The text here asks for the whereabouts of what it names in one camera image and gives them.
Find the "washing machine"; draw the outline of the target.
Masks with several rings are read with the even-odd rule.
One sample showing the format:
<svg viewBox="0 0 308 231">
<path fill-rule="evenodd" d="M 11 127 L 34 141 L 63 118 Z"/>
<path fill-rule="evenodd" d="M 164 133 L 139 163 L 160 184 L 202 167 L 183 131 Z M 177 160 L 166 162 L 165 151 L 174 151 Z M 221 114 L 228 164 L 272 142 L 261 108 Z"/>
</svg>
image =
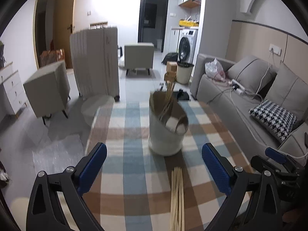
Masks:
<svg viewBox="0 0 308 231">
<path fill-rule="evenodd" d="M 193 63 L 197 35 L 197 28 L 184 28 L 180 30 L 177 47 L 178 59 L 180 62 Z"/>
</svg>

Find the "white drawer cabinet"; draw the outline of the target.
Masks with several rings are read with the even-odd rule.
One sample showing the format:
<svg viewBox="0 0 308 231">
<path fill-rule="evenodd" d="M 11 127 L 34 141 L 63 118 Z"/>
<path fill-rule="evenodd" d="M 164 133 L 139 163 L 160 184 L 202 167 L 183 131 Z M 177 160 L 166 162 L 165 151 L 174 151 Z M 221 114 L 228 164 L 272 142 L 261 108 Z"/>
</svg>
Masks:
<svg viewBox="0 0 308 231">
<path fill-rule="evenodd" d="M 1 68 L 1 120 L 7 115 L 18 115 L 22 107 L 27 106 L 28 98 L 13 62 Z"/>
</svg>

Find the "black bag on floor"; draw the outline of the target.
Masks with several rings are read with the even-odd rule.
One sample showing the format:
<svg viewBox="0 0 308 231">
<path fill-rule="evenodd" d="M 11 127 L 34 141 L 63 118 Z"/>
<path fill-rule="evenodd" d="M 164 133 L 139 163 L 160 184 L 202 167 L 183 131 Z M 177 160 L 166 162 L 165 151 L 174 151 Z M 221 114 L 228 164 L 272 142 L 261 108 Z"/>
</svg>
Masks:
<svg viewBox="0 0 308 231">
<path fill-rule="evenodd" d="M 173 91 L 172 96 L 177 101 L 189 101 L 190 100 L 189 94 L 183 91 L 182 89 L 179 89 L 178 91 Z"/>
</svg>

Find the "beige trash bin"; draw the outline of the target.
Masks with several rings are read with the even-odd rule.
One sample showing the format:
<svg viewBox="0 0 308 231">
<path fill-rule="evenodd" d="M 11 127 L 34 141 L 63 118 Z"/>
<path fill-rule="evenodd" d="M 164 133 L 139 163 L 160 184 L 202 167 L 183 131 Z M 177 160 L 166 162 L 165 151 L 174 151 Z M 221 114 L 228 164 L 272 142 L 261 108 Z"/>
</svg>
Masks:
<svg viewBox="0 0 308 231">
<path fill-rule="evenodd" d="M 176 79 L 179 84 L 186 85 L 191 78 L 194 65 L 191 63 L 178 62 Z"/>
</svg>

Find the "grey ottoman far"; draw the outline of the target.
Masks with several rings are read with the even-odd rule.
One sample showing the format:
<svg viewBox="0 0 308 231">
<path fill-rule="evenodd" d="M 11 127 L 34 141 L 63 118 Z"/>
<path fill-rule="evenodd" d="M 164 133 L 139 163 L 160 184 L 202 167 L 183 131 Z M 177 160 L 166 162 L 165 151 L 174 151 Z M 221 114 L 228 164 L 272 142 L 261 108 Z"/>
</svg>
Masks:
<svg viewBox="0 0 308 231">
<path fill-rule="evenodd" d="M 145 69 L 150 76 L 153 68 L 155 46 L 153 43 L 136 43 L 124 46 L 124 68 L 126 76 L 130 70 Z"/>
</svg>

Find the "white utensil holder cup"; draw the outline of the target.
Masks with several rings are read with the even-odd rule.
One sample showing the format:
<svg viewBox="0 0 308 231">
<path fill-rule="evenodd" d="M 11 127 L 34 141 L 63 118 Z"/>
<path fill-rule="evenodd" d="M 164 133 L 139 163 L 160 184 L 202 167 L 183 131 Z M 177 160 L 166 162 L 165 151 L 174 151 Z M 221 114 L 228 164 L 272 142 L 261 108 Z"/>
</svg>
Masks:
<svg viewBox="0 0 308 231">
<path fill-rule="evenodd" d="M 163 157 L 177 154 L 188 131 L 188 116 L 180 103 L 167 93 L 155 91 L 149 98 L 149 147 Z"/>
</svg>

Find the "grey ottoman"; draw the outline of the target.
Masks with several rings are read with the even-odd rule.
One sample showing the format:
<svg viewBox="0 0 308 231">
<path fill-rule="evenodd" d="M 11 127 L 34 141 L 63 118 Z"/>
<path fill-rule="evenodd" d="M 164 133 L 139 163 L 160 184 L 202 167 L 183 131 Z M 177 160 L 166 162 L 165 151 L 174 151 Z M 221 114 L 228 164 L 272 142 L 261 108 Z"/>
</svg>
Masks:
<svg viewBox="0 0 308 231">
<path fill-rule="evenodd" d="M 130 70 L 145 69 L 150 76 L 153 68 L 155 46 L 153 43 L 136 43 L 124 46 L 124 68 L 126 76 Z"/>
<path fill-rule="evenodd" d="M 38 69 L 24 82 L 23 87 L 35 116 L 44 123 L 57 112 L 68 118 L 66 108 L 70 86 L 63 60 Z"/>
</svg>

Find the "cardboard boxes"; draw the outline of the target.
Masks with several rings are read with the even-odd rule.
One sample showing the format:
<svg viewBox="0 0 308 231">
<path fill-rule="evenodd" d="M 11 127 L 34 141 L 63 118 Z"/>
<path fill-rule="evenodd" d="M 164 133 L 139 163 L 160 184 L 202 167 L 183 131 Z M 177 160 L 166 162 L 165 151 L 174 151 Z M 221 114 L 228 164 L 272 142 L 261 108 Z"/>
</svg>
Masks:
<svg viewBox="0 0 308 231">
<path fill-rule="evenodd" d="M 175 82 L 177 75 L 177 62 L 167 62 L 164 81 Z"/>
</svg>

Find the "yellow crate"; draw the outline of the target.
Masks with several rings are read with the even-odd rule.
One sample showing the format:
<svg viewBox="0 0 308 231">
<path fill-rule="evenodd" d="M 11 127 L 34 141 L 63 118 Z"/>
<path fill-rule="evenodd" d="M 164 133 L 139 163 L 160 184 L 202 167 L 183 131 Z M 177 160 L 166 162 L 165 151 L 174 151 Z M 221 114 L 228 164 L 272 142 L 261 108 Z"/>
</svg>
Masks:
<svg viewBox="0 0 308 231">
<path fill-rule="evenodd" d="M 193 20 L 180 20 L 179 26 L 181 26 L 181 27 L 198 27 L 199 22 L 193 21 Z"/>
</svg>

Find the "plaid tablecloth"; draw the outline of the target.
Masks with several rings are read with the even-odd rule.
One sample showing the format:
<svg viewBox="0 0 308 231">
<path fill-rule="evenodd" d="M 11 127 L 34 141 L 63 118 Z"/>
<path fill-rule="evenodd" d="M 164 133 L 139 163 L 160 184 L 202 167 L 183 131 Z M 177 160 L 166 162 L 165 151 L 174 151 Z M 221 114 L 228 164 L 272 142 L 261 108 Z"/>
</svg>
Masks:
<svg viewBox="0 0 308 231">
<path fill-rule="evenodd" d="M 225 199 L 202 159 L 205 143 L 212 143 L 232 165 L 251 171 L 233 136 L 209 106 L 196 101 L 181 105 L 189 128 L 181 151 L 171 157 L 149 148 L 147 102 L 116 103 L 97 111 L 87 151 L 102 142 L 107 157 L 83 198 L 104 230 L 168 230 L 175 167 L 183 173 L 185 229 L 204 230 Z"/>
</svg>

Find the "white power strip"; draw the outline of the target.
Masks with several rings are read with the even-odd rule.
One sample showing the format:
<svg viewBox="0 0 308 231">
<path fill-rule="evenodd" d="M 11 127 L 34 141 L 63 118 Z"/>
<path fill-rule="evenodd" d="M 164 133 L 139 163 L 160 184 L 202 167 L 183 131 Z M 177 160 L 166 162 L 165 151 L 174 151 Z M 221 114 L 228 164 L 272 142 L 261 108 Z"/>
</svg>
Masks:
<svg viewBox="0 0 308 231">
<path fill-rule="evenodd" d="M 239 82 L 237 82 L 234 79 L 229 81 L 228 84 L 239 95 L 241 95 L 245 92 L 245 87 L 243 87 Z"/>
</svg>

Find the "grey sofa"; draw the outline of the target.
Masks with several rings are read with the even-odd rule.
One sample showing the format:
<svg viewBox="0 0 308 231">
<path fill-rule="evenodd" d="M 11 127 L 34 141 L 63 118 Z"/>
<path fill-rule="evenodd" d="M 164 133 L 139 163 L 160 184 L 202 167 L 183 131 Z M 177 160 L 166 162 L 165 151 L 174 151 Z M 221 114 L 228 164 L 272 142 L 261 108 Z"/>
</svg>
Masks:
<svg viewBox="0 0 308 231">
<path fill-rule="evenodd" d="M 222 65 L 225 82 L 213 80 L 205 73 L 205 63 L 214 59 Z M 229 86 L 232 79 L 245 87 L 243 94 Z M 190 91 L 221 118 L 248 159 L 255 155 L 264 157 L 265 149 L 270 147 L 291 155 L 301 164 L 307 162 L 307 83 L 284 63 L 275 67 L 254 55 L 235 63 L 199 54 Z M 298 119 L 282 143 L 249 114 L 264 100 L 278 104 Z"/>
</svg>

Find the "plastic bag on sofa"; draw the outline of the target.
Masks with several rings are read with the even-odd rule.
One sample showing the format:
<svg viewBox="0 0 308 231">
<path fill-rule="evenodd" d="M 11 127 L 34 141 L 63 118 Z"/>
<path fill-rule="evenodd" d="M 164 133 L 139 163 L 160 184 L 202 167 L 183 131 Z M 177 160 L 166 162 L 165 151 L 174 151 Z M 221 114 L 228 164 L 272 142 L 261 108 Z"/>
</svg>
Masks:
<svg viewBox="0 0 308 231">
<path fill-rule="evenodd" d="M 211 62 L 205 63 L 205 73 L 206 75 L 216 81 L 225 82 L 226 81 L 226 75 L 222 68 L 221 63 L 214 59 Z"/>
</svg>

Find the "bundle of wooden chopsticks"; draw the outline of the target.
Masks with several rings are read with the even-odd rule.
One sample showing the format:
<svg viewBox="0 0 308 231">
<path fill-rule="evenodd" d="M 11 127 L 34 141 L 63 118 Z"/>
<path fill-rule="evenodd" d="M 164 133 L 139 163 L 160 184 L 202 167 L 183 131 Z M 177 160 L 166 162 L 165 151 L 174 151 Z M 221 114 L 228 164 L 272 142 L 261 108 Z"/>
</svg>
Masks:
<svg viewBox="0 0 308 231">
<path fill-rule="evenodd" d="M 171 172 L 170 231 L 185 230 L 184 182 L 180 167 Z"/>
</svg>

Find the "wooden chopstick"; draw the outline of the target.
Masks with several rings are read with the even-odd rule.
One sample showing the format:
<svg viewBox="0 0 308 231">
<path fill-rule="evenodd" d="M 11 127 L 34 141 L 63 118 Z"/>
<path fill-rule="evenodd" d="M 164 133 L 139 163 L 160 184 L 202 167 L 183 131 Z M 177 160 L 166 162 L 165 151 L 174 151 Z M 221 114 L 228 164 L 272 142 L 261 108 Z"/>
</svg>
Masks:
<svg viewBox="0 0 308 231">
<path fill-rule="evenodd" d="M 175 84 L 176 84 L 176 82 L 171 82 L 171 81 L 166 82 L 167 91 L 166 91 L 166 96 L 165 96 L 165 100 L 164 100 L 164 107 L 163 107 L 163 110 L 161 111 L 161 113 L 159 115 L 159 119 L 161 121 L 162 121 L 163 117 L 165 116 L 165 114 L 167 113 L 167 111 L 170 107 L 171 96 L 172 96 Z"/>
</svg>

